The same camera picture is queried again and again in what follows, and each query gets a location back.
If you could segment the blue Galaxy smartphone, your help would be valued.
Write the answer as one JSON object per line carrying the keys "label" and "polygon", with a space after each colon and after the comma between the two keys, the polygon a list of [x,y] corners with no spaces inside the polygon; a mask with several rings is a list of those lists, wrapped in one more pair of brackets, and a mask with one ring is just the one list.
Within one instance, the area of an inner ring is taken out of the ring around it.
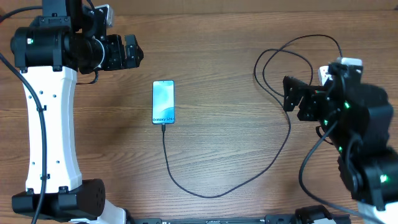
{"label": "blue Galaxy smartphone", "polygon": [[174,124],[175,83],[173,80],[158,80],[152,85],[152,123]]}

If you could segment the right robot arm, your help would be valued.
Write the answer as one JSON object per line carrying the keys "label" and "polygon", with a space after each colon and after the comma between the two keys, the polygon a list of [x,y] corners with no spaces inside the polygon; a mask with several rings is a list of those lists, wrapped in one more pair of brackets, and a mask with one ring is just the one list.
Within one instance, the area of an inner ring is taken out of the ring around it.
{"label": "right robot arm", "polygon": [[339,152],[345,187],[366,223],[397,223],[397,152],[388,146],[394,109],[386,91],[361,83],[363,63],[338,58],[328,65],[331,78],[319,86],[286,76],[284,111],[299,107],[301,121],[318,121]]}

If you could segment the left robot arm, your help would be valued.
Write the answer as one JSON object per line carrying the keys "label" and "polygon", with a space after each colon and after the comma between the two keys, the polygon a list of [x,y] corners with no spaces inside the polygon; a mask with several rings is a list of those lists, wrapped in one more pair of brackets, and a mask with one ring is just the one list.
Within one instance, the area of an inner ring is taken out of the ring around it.
{"label": "left robot arm", "polygon": [[9,69],[22,81],[28,109],[30,162],[15,213],[70,223],[132,223],[107,200],[101,179],[85,180],[75,150],[73,101],[78,74],[137,68],[144,57],[134,35],[107,34],[111,6],[44,1],[42,14],[11,39]]}

